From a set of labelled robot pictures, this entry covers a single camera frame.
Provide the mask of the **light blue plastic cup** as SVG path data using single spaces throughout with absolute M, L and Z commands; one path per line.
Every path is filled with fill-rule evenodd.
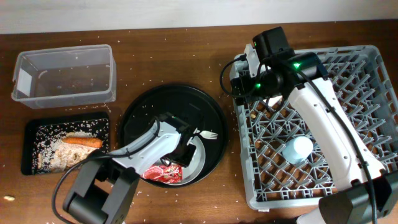
M 304 161 L 312 153 L 312 151 L 312 141 L 305 136 L 299 136 L 293 138 L 285 144 L 285 148 L 282 151 L 282 156 L 287 162 L 296 165 Z

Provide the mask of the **orange carrot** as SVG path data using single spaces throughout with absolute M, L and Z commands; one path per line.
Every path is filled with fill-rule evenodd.
M 62 141 L 68 144 L 78 144 L 93 148 L 101 148 L 103 145 L 103 141 L 97 138 L 66 137 Z

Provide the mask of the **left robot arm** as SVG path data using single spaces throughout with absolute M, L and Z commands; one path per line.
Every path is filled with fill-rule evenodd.
M 91 153 L 72 166 L 79 173 L 63 210 L 80 223 L 123 223 L 141 175 L 166 157 L 189 165 L 195 128 L 171 113 L 156 116 L 147 131 L 128 145 L 105 154 Z

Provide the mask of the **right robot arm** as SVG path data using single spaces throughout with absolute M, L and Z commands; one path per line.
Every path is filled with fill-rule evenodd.
M 294 50 L 281 27 L 226 65 L 246 201 L 293 223 L 367 223 L 397 203 L 397 98 L 372 45 Z

